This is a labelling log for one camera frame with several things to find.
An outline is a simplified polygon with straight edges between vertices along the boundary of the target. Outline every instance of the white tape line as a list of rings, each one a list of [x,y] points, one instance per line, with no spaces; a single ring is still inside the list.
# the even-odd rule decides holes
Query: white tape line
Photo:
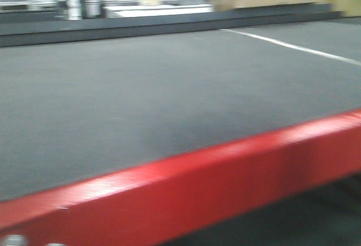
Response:
[[[232,30],[232,29],[221,29],[221,30],[225,31],[225,32],[229,32],[229,33],[236,33],[236,34],[241,34],[242,36],[248,36],[248,37],[260,39],[260,40],[267,41],[269,43],[273,43],[273,44],[276,44],[276,45],[279,45],[279,46],[287,47],[289,49],[308,52],[308,53],[319,55],[319,56],[326,57],[326,58],[329,58],[329,59],[339,60],[341,62],[345,62],[345,63],[349,63],[349,64],[353,64],[353,65],[358,65],[358,66],[361,67],[361,61],[356,61],[356,60],[345,58],[345,57],[342,57],[342,56],[333,55],[333,54],[330,54],[330,53],[327,53],[327,52],[308,49],[307,47],[300,47],[300,46],[289,44],[289,43],[286,43],[286,42],[283,42],[283,41],[275,40],[275,39],[272,39],[272,38],[268,38],[268,37],[264,37],[264,36],[258,36],[256,34],[251,34],[251,33],[240,32],[238,30]]]

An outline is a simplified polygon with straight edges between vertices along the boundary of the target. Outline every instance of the gray mat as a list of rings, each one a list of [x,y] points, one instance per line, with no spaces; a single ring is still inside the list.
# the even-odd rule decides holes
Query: gray mat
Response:
[[[360,83],[218,30],[0,49],[0,200],[357,108]]]

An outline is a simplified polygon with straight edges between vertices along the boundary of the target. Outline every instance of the dark floor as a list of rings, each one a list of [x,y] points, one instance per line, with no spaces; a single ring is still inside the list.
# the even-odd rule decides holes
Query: dark floor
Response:
[[[361,26],[243,29],[361,60]],[[361,106],[361,67],[221,30],[0,49],[0,201]]]

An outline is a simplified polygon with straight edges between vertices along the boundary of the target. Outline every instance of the red metal beam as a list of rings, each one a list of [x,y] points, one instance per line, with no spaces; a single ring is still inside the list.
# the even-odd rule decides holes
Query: red metal beam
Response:
[[[361,109],[0,203],[0,238],[155,245],[361,170]]]

